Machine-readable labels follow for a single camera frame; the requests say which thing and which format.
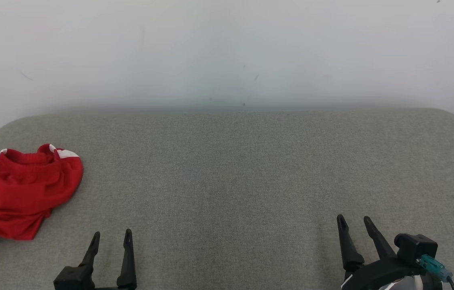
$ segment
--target cable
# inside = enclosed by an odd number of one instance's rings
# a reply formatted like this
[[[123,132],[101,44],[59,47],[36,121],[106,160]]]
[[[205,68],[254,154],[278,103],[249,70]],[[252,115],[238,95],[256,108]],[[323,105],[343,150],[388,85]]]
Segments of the cable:
[[[452,281],[451,277],[447,277],[447,282],[451,285],[451,288],[454,290],[454,282]]]

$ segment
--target white wall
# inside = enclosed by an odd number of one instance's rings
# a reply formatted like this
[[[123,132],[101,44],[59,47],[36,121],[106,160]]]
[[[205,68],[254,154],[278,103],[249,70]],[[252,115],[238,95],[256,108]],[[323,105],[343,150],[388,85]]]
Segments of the white wall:
[[[454,112],[454,0],[0,0],[0,127],[111,103]]]

